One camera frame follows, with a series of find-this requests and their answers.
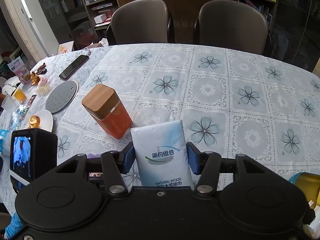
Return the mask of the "white blue tissue pack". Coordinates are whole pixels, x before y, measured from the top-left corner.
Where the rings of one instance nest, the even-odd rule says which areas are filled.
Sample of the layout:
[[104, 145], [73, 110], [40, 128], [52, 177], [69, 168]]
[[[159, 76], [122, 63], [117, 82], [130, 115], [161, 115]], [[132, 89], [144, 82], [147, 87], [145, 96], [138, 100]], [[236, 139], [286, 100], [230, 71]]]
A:
[[193, 188], [181, 120], [131, 129], [141, 184]]

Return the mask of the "purple plush toy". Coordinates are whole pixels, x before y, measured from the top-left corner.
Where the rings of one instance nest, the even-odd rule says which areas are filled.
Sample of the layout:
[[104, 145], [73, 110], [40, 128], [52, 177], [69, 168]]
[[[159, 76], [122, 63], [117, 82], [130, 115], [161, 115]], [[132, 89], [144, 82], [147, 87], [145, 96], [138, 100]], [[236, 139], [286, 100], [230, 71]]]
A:
[[95, 154], [95, 153], [87, 153], [86, 155], [87, 155], [88, 159], [93, 159], [93, 158], [100, 158], [101, 153], [97, 153], [97, 154]]

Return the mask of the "orange tin wooden lid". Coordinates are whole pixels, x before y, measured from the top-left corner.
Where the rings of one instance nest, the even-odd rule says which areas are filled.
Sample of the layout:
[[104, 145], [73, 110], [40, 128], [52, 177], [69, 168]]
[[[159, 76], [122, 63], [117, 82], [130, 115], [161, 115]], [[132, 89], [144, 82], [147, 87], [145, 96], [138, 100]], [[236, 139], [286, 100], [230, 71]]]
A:
[[111, 87], [96, 85], [81, 103], [100, 127], [116, 139], [120, 139], [132, 126], [131, 117]]

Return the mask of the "floral lace tablecloth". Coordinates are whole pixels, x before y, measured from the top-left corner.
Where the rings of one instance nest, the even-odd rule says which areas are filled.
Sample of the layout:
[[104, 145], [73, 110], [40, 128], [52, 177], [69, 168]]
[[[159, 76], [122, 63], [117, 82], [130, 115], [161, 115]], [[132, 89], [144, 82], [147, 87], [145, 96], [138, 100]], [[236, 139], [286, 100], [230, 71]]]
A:
[[105, 133], [82, 106], [96, 85], [112, 87], [135, 126], [182, 120], [187, 141], [225, 158], [249, 155], [284, 178], [319, 173], [319, 78], [242, 51], [187, 44], [83, 49], [42, 60], [51, 88], [78, 56], [78, 92], [54, 115], [57, 161], [121, 150], [131, 139]]

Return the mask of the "white plate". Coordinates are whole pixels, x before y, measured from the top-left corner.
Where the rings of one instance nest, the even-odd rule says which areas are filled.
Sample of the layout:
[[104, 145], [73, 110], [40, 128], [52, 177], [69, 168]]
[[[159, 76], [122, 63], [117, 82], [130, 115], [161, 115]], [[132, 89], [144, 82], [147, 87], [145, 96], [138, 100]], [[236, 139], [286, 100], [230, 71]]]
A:
[[53, 116], [48, 110], [41, 110], [29, 117], [25, 128], [40, 128], [51, 132], [53, 130]]

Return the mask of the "grey round trivet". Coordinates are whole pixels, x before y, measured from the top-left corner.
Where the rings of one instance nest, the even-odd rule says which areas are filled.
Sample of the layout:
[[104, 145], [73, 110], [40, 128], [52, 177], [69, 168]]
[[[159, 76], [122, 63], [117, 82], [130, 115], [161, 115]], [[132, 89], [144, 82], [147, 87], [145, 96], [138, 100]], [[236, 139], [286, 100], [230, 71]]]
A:
[[78, 91], [78, 83], [73, 80], [65, 81], [52, 90], [46, 101], [46, 110], [55, 114], [66, 108]]

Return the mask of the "gold teal metal tray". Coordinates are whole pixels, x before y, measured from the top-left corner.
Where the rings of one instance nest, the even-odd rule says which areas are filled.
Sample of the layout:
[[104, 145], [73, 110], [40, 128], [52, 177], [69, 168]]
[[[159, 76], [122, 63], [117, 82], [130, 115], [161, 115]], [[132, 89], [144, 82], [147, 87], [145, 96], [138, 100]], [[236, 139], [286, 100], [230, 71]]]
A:
[[293, 175], [289, 182], [304, 193], [311, 208], [319, 206], [319, 174], [300, 172]]

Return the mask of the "black smartphone far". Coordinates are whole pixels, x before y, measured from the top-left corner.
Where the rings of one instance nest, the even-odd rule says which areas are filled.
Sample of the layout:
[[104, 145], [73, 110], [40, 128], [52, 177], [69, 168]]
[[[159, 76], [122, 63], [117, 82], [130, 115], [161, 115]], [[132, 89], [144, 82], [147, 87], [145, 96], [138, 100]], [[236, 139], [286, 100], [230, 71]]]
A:
[[68, 67], [62, 71], [59, 78], [67, 80], [78, 68], [80, 68], [86, 61], [88, 61], [88, 55], [78, 56]]

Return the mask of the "golden figurine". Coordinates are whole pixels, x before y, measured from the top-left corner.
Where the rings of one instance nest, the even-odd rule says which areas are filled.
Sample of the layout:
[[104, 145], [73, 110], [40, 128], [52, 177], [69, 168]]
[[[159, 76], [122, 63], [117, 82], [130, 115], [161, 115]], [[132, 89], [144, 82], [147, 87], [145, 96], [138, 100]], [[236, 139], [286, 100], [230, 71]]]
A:
[[43, 63], [40, 65], [37, 70], [34, 72], [31, 72], [30, 78], [31, 78], [31, 85], [35, 86], [40, 82], [40, 75], [44, 75], [47, 72], [47, 65]]

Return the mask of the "grey chair right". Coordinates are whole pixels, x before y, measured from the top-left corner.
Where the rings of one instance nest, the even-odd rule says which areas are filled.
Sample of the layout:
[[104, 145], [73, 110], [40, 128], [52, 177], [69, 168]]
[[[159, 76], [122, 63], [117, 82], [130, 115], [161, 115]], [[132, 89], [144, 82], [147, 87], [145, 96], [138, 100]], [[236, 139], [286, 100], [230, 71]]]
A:
[[193, 29], [193, 44], [263, 54], [268, 37], [266, 18], [253, 7], [231, 0], [205, 3]]

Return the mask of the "grey chair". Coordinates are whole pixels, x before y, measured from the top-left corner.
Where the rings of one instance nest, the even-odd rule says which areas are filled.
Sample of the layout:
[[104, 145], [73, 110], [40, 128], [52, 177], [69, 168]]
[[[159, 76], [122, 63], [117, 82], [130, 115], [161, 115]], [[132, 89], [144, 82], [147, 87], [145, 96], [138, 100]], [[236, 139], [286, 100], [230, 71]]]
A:
[[106, 38], [111, 46], [175, 43], [172, 14], [163, 0], [134, 0], [112, 15]]
[[263, 54], [268, 37], [266, 18], [253, 7], [231, 0], [205, 3], [193, 29], [193, 44]]

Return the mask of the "grey chair left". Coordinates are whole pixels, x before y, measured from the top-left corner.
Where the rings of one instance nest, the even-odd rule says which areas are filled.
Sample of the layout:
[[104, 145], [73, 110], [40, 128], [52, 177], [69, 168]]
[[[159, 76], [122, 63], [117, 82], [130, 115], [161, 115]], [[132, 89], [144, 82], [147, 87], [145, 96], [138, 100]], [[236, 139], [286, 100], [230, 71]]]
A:
[[163, 0], [134, 0], [112, 15], [106, 38], [111, 46], [175, 43], [172, 14]]

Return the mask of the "wooden bookshelf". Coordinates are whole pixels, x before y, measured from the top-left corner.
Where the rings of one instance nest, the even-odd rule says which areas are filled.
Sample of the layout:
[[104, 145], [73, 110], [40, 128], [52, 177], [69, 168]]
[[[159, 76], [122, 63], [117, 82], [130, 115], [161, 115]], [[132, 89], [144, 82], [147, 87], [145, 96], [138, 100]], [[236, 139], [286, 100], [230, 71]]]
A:
[[113, 13], [118, 9], [117, 0], [57, 0], [66, 21], [68, 41], [75, 49], [97, 43], [106, 36]]

